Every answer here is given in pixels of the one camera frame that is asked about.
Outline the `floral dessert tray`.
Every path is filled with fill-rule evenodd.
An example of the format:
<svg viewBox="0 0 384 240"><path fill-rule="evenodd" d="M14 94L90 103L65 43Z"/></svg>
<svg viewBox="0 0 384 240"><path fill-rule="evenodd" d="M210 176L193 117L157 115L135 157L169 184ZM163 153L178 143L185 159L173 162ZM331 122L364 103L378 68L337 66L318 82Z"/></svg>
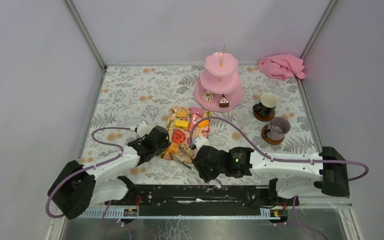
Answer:
<svg viewBox="0 0 384 240"><path fill-rule="evenodd" d="M172 134L173 134L174 130L181 130L181 131L183 131L186 134L186 140L182 144L178 144L178 146L179 146L179 148L182 147L185 150L187 150L193 156L193 158L195 158L196 151L189 148L191 140L193 140L194 138L199 137L199 136L207 138L209 136L209 134L210 134L210 125L207 126L207 127L198 127L199 123L197 123L194 127L190 128L191 117L192 117L192 115L190 113L190 109L191 109L191 107L182 107L182 106L174 106L174 107L172 107L169 110L169 115L168 115L168 119L167 119L167 123L166 123L166 129L168 131L168 140L170 141L170 143L173 143L173 141L172 141ZM176 117L176 112L178 110L187 111L188 112L188 116L187 117L182 117L182 118L177 118ZM210 111L205 110L205 113L204 113L202 119L210 117L211 114L212 113ZM185 120L185 121L188 121L189 122L189 128L188 129L175 128L175 126L174 126L175 120ZM170 156L165 154L165 152L160 154L160 158L162 158L164 160L167 160L167 161L171 161L172 160Z"/></svg>

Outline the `purple mug black handle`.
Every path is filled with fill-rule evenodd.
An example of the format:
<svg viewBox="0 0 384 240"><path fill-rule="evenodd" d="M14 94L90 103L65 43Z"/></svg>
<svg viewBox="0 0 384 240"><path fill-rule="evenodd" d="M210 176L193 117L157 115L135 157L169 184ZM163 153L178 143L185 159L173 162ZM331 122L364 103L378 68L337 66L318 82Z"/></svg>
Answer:
<svg viewBox="0 0 384 240"><path fill-rule="evenodd" d="M267 130L269 131L267 136L274 140L278 141L290 131L291 125L290 122L281 116L274 117L269 123Z"/></svg>

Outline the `brown wooden saucer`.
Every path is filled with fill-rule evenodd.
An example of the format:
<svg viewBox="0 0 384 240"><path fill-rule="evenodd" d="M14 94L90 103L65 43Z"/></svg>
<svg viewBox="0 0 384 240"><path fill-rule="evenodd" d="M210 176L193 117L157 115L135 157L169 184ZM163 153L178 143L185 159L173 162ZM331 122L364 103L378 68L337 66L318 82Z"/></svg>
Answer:
<svg viewBox="0 0 384 240"><path fill-rule="evenodd" d="M267 143L270 144L270 145L279 145L279 144L281 144L281 143L284 141L284 139L285 139L285 137L283 137L283 138L281 138L280 140L277 140L277 141L272 140L271 138L268 137L268 133L269 133L269 131L268 131L268 125L265 125L265 126L262 128L262 130L261 130L261 137L263 138L263 140L264 140L265 142L267 142Z"/></svg>
<svg viewBox="0 0 384 240"><path fill-rule="evenodd" d="M259 120L259 121L261 121L261 122L270 122L270 121L275 117L276 112L273 111L273 112L272 112L270 115L268 115L268 116L262 116L262 115L259 114L258 112L253 111L253 115L254 115L254 117L255 117L257 120Z"/></svg>

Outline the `chocolate drizzle donut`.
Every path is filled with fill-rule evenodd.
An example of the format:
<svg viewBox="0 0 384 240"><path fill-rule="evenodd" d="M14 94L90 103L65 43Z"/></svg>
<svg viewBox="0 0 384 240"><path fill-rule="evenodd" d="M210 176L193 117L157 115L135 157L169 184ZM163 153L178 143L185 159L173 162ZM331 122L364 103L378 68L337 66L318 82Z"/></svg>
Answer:
<svg viewBox="0 0 384 240"><path fill-rule="evenodd" d="M201 93L201 99L205 102L211 102L214 99L215 95L213 92L209 91L208 89L205 89Z"/></svg>

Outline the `chocolate cake piece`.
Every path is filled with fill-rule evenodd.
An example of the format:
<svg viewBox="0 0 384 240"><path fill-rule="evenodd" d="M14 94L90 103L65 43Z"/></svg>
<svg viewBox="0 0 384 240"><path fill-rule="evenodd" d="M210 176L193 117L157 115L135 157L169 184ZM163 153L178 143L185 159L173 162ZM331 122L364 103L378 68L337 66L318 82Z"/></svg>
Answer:
<svg viewBox="0 0 384 240"><path fill-rule="evenodd" d="M226 98L224 94L221 95L220 100L219 100L219 107L220 108L227 108L230 106L229 100Z"/></svg>

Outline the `red donut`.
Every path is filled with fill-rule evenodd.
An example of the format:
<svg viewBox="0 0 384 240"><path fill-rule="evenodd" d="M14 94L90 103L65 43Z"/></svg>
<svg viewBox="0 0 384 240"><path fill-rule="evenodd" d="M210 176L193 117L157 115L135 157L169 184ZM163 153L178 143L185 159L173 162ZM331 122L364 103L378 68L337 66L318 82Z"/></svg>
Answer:
<svg viewBox="0 0 384 240"><path fill-rule="evenodd" d="M171 139L172 139L173 143L176 143L176 144L180 145L183 142L185 142L187 137L186 137L186 134L183 131L175 129L174 132L172 133Z"/></svg>

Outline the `orange round pastry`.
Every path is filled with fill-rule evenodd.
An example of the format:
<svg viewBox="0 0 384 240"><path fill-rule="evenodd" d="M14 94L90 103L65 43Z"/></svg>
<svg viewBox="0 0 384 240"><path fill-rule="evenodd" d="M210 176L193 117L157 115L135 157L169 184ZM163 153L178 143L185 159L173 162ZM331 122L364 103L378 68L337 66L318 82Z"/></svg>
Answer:
<svg viewBox="0 0 384 240"><path fill-rule="evenodd" d="M168 148L164 151L164 153L167 155L167 156L170 156L170 154L177 154L179 151L179 145L175 142L172 142Z"/></svg>

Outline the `black mug white inside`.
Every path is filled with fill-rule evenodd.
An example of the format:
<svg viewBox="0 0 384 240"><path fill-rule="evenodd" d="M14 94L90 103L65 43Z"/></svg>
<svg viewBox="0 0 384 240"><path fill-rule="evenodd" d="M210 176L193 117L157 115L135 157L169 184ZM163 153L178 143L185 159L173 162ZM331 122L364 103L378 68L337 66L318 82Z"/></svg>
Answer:
<svg viewBox="0 0 384 240"><path fill-rule="evenodd" d="M269 117L279 104L279 99L272 93L264 93L260 96L259 103L252 107L254 113L262 117Z"/></svg>

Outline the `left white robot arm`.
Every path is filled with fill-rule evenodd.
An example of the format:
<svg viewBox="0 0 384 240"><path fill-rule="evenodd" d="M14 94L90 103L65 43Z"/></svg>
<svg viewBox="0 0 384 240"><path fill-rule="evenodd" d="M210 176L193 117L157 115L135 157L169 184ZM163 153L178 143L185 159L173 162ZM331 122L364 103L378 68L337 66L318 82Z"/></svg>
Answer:
<svg viewBox="0 0 384 240"><path fill-rule="evenodd" d="M60 217L69 220L91 205L111 200L118 200L124 206L132 204L135 192L120 178L122 173L149 162L171 144L169 132L162 126L150 127L141 121L133 131L139 137L126 146L109 143L119 149L115 154L87 164L77 160L68 162L47 192L46 214L58 218L50 211L51 203L61 211Z"/></svg>

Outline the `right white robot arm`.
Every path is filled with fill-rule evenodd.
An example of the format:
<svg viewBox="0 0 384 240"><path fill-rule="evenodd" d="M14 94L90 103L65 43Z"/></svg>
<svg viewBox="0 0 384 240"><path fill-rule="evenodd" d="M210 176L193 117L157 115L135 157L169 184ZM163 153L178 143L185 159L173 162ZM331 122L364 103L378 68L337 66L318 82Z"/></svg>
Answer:
<svg viewBox="0 0 384 240"><path fill-rule="evenodd" d="M269 178L266 198L273 206L316 190L332 197L348 197L350 189L345 164L324 163L323 157L319 152L308 155L268 155L249 147L234 147L224 151L203 145L197 149L192 163L206 183L220 174L236 179L244 176Z"/></svg>

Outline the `metal tongs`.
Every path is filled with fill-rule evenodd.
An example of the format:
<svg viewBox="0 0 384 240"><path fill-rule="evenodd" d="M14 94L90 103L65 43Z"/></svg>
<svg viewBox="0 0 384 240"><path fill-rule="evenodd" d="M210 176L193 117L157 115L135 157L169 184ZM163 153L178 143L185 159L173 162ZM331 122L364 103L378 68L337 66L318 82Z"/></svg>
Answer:
<svg viewBox="0 0 384 240"><path fill-rule="evenodd" d="M177 153L169 153L170 158L185 167L191 169L193 165L193 156L184 148L180 147ZM217 188L221 188L222 182L216 177L208 182L210 185L214 185Z"/></svg>

